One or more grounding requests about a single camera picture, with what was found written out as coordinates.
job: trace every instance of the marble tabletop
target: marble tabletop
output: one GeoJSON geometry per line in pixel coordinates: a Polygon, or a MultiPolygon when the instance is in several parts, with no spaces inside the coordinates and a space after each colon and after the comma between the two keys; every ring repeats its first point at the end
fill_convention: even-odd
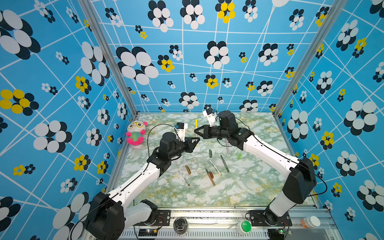
{"type": "MultiPolygon", "coordinates": [[[[272,113],[234,113],[247,124],[251,131],[265,142],[289,154],[288,147],[278,129],[272,113]]],[[[148,158],[147,135],[150,129],[159,123],[175,125],[177,122],[188,123],[186,137],[195,137],[195,119],[199,126],[209,124],[202,113],[139,113],[139,121],[148,122],[144,143],[130,146],[119,184],[125,182],[136,173],[148,158]]],[[[238,121],[239,127],[245,127],[238,121]]],[[[154,128],[149,136],[149,150],[152,153],[159,146],[162,135],[174,132],[170,126],[161,125],[154,128]]],[[[285,179],[268,164],[236,147],[221,146],[216,139],[201,139],[193,153],[183,153],[181,158],[172,162],[168,170],[157,180],[149,184],[135,199],[138,203],[148,199],[158,207],[211,207],[211,206],[266,206],[281,191],[285,179]],[[230,170],[224,167],[220,155],[230,170]],[[222,173],[218,174],[209,159],[222,173]],[[187,173],[188,165],[191,174],[187,173]],[[183,171],[190,183],[188,186],[181,176],[178,167],[183,171]],[[214,175],[213,186],[205,171],[208,169],[214,175]]],[[[309,197],[305,205],[314,205],[309,197]]]]}

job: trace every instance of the plush toy head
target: plush toy head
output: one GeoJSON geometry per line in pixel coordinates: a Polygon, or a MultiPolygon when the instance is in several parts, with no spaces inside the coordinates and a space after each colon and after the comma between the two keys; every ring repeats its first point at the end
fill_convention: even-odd
{"type": "Polygon", "coordinates": [[[134,121],[128,125],[127,130],[128,132],[141,132],[142,130],[146,129],[147,125],[147,122],[134,121]]]}

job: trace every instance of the brown marker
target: brown marker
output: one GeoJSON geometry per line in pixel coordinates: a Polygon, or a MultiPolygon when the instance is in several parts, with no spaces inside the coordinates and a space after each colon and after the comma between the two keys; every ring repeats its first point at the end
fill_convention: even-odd
{"type": "Polygon", "coordinates": [[[214,186],[216,186],[214,180],[212,179],[211,175],[210,175],[209,172],[208,172],[208,169],[205,169],[205,170],[207,171],[208,177],[209,177],[209,179],[211,180],[212,184],[213,184],[214,186]]]}
{"type": "Polygon", "coordinates": [[[188,174],[191,174],[191,170],[189,170],[189,167],[186,165],[185,168],[187,169],[188,174]]]}

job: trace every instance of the blue wall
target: blue wall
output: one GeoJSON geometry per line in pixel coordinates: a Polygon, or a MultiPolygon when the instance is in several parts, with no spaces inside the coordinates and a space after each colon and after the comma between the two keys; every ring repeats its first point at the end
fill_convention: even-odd
{"type": "Polygon", "coordinates": [[[1,3],[2,240],[67,239],[105,191],[131,118],[117,115],[126,101],[78,2],[44,3],[1,3]]]}
{"type": "Polygon", "coordinates": [[[347,2],[279,115],[293,150],[326,181],[318,198],[344,239],[384,238],[384,9],[373,2],[347,2]]]}
{"type": "Polygon", "coordinates": [[[92,1],[139,111],[273,111],[333,0],[219,2],[92,1]]]}

